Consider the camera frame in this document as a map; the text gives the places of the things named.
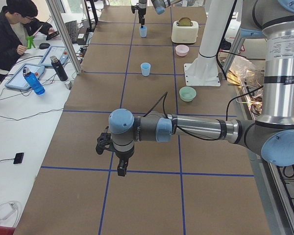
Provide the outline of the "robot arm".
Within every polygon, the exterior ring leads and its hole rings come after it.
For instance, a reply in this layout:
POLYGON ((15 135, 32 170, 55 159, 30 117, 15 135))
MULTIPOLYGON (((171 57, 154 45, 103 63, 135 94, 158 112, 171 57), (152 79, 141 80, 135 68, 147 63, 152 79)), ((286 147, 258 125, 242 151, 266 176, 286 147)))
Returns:
POLYGON ((239 34, 267 40, 261 114, 255 120, 205 119, 153 109, 143 116, 114 110, 106 147, 119 158, 119 176, 127 173, 135 142, 168 142, 175 134, 228 141, 276 166, 294 165, 294 0, 245 0, 239 34))
MULTIPOLYGON (((169 6, 180 2, 181 0, 152 0, 151 3, 158 15, 165 12, 165 9, 169 6)), ((138 11, 139 23, 141 28, 145 25, 145 14, 147 11, 147 0, 139 0, 136 5, 131 6, 131 11, 135 14, 138 11)))

